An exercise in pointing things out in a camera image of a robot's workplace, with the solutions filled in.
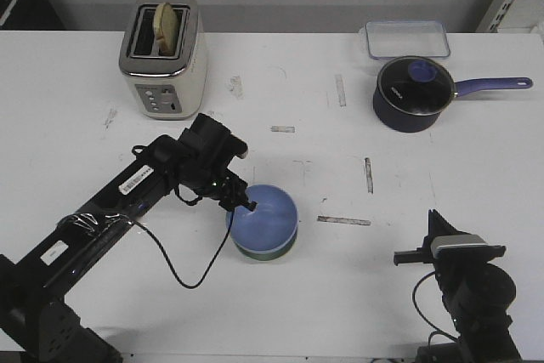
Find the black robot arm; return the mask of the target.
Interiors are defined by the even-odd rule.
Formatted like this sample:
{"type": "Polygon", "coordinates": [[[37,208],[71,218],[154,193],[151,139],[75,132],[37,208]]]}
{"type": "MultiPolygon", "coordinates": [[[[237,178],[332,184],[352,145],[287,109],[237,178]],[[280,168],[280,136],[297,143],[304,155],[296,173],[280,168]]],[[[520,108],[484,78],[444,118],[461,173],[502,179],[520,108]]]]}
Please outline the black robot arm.
{"type": "Polygon", "coordinates": [[[65,295],[162,197],[185,186],[228,212],[250,211],[247,182],[228,169],[247,144],[198,114],[178,138],[135,145],[134,161],[18,263],[1,258],[1,328],[21,362],[121,362],[122,355],[65,303],[65,295]]]}
{"type": "Polygon", "coordinates": [[[507,248],[491,245],[479,235],[457,230],[437,210],[428,211],[428,234],[415,250],[394,253],[394,264],[431,264],[433,270],[413,287],[411,301],[433,328],[417,349],[416,362],[520,362],[509,332],[513,320],[507,309],[516,297],[511,276],[491,263],[507,248]],[[442,304],[457,331],[438,328],[421,311],[417,290],[434,278],[442,304]]]}

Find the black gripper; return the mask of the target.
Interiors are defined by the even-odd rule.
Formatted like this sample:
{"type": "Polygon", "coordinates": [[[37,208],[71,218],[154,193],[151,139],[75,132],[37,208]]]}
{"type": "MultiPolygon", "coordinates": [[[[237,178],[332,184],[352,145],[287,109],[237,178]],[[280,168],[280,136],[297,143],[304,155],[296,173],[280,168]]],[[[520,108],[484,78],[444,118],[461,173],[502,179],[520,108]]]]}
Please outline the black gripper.
{"type": "Polygon", "coordinates": [[[437,210],[428,211],[428,236],[423,244],[415,250],[394,252],[393,263],[401,264],[430,264],[432,270],[427,276],[455,274],[465,269],[479,269],[496,258],[501,258],[506,252],[505,245],[492,245],[459,250],[447,250],[445,254],[434,259],[430,244],[437,236],[460,235],[462,232],[454,228],[437,210]]]}
{"type": "Polygon", "coordinates": [[[237,157],[232,151],[233,137],[221,122],[198,114],[178,138],[184,155],[176,168],[177,179],[196,194],[197,201],[209,198],[227,212],[238,207],[254,211],[257,203],[247,195],[247,182],[229,170],[237,157]]]}

